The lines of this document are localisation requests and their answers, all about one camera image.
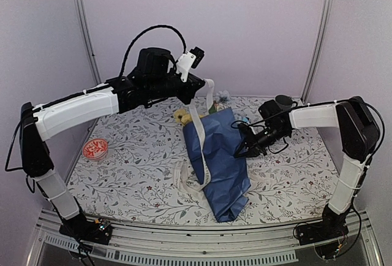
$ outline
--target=yellow toy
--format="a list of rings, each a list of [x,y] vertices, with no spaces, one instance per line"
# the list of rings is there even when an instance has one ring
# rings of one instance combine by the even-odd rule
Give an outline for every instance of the yellow toy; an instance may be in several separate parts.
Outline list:
[[[174,112],[174,118],[176,119],[177,123],[181,123],[183,126],[192,122],[192,117],[185,109],[181,108]]]

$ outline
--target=black motor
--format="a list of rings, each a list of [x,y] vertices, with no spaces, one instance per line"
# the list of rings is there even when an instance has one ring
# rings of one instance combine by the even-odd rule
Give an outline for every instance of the black motor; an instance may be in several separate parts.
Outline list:
[[[195,62],[200,62],[203,51],[199,48]],[[176,73],[176,61],[170,51],[163,48],[144,48],[140,50],[136,67],[126,77],[106,81],[114,88],[119,102],[119,113],[124,113],[144,105],[146,108],[162,102],[169,97],[177,97],[187,105],[196,92],[205,85],[203,79],[188,73],[186,82]]]
[[[283,110],[275,100],[265,102],[258,108],[264,119],[265,127],[255,134],[252,125],[239,123],[238,128],[244,136],[244,140],[237,149],[234,157],[257,157],[262,153],[267,155],[266,149],[277,140],[292,135],[292,126],[288,112]]]

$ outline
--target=green object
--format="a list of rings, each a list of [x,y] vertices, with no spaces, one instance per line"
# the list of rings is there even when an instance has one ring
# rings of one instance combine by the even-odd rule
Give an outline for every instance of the green object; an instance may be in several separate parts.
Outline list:
[[[216,112],[217,112],[217,110],[215,108],[215,102],[214,102],[213,105],[211,106],[211,108],[209,108],[208,113],[209,114],[213,114],[213,113],[216,113]]]

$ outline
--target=blue bag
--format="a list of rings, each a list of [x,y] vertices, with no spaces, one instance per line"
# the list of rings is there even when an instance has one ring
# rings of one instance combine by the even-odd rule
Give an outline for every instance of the blue bag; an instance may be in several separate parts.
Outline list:
[[[192,109],[196,112],[194,105],[190,106],[191,115]],[[217,222],[234,221],[248,201],[243,194],[251,183],[246,159],[233,157],[242,141],[239,130],[231,127],[235,120],[233,111],[226,108],[201,120],[197,120],[197,112],[194,115],[194,122],[183,129],[189,159]],[[197,121],[204,128],[204,142],[200,138],[203,134],[195,128]]]

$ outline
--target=white strap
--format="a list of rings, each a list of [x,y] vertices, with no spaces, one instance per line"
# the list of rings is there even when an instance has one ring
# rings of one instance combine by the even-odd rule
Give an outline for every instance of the white strap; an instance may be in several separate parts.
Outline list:
[[[174,167],[174,186],[184,194],[190,194],[198,200],[205,199],[196,175],[190,177],[192,173],[192,164],[189,160],[179,161]]]
[[[190,113],[190,116],[192,117],[192,121],[194,122],[198,141],[200,143],[200,151],[202,154],[204,180],[203,180],[203,184],[201,184],[199,187],[199,190],[202,190],[211,181],[211,174],[209,173],[207,163],[206,163],[206,160],[205,160],[204,154],[203,154],[203,147],[204,147],[204,141],[206,139],[206,132],[204,130],[203,123],[200,120],[200,117],[198,116],[194,100],[192,100],[189,104],[189,113]]]
[[[208,110],[213,106],[214,104],[214,87],[215,83],[212,79],[205,79],[205,82],[208,86],[208,92],[207,92],[207,97],[206,97],[206,105],[207,105],[207,114]],[[206,139],[206,133],[203,127],[203,123],[200,120],[200,117],[198,116],[196,105],[195,105],[195,100],[192,99],[190,104],[189,104],[189,113],[190,116],[192,117],[192,121],[194,122],[194,126],[196,129],[197,137],[200,143],[200,151],[202,154],[202,163],[203,163],[203,170],[204,170],[204,180],[203,184],[201,184],[197,189],[201,191],[210,181],[211,181],[211,174],[208,170],[207,163],[204,158],[203,154],[203,147],[204,147],[204,141]]]
[[[214,83],[214,80],[212,80],[212,79],[204,79],[204,81],[208,85],[208,92],[207,92],[207,97],[206,97],[207,112],[208,112],[214,104],[214,97],[213,96],[214,96],[215,83]]]

